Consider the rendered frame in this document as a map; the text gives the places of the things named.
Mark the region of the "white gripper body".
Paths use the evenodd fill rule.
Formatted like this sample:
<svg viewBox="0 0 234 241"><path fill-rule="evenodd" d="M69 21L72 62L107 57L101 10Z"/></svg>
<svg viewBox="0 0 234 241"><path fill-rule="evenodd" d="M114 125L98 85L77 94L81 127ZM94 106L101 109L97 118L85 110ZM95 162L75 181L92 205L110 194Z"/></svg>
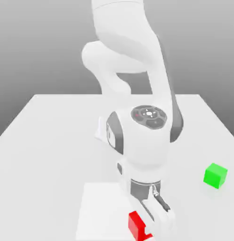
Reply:
<svg viewBox="0 0 234 241"><path fill-rule="evenodd" d="M133 197L133 207L156 241L172 241L175 229L172 210L167 212L153 196L142 201Z"/></svg>

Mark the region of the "small red cube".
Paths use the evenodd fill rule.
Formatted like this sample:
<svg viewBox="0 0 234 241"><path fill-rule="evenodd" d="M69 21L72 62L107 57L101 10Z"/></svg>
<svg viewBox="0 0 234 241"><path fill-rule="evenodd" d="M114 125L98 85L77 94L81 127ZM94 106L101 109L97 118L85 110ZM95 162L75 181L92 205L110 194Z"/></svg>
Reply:
<svg viewBox="0 0 234 241"><path fill-rule="evenodd" d="M146 225L136 211L129 213L128 228L135 241L145 241L153 237L151 233L145 233Z"/></svg>

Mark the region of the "small green cube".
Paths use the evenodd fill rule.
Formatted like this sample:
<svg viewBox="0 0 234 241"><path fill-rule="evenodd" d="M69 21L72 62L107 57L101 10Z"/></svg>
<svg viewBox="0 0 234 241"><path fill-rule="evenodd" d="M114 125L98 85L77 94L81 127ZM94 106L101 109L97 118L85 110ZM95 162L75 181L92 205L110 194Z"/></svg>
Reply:
<svg viewBox="0 0 234 241"><path fill-rule="evenodd" d="M227 172L228 170L226 168L212 163L206 168L203 181L206 184L219 189L225 182Z"/></svg>

